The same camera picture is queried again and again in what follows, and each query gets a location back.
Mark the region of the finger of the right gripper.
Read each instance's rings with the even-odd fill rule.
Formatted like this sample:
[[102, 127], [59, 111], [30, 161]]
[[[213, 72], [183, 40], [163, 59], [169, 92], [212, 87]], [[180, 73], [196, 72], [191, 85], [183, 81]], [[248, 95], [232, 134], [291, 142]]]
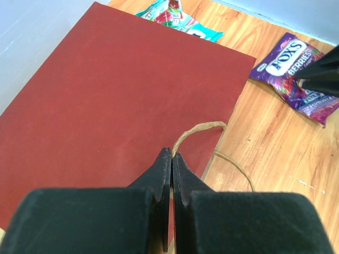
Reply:
[[338, 97], [338, 46], [296, 73], [301, 88]]

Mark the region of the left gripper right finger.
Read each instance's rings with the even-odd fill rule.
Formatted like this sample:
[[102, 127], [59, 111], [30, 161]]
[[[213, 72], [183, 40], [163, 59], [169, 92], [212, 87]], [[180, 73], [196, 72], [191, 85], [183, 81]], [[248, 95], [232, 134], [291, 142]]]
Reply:
[[285, 192], [216, 192], [172, 160], [177, 253], [332, 253], [312, 203]]

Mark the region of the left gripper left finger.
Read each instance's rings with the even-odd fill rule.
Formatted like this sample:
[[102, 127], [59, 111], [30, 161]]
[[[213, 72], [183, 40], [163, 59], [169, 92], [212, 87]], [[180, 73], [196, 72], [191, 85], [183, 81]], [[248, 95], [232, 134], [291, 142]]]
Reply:
[[1, 253], [164, 253], [171, 150], [127, 187], [38, 188], [15, 211]]

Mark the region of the red brown paper bag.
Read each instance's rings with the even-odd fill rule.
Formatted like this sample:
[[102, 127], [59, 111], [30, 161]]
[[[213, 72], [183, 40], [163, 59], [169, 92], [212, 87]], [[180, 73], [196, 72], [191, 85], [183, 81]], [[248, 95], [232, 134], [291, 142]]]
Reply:
[[1, 227], [38, 188], [127, 187], [227, 122], [255, 59], [94, 3], [1, 115]]

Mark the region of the teal Foxs candy bag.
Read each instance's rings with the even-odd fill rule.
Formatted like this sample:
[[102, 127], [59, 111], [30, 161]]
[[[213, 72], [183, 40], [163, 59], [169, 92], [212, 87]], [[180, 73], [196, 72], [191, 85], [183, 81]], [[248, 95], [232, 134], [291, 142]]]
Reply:
[[211, 42], [217, 42], [224, 35], [185, 13], [181, 1], [155, 1], [136, 16]]

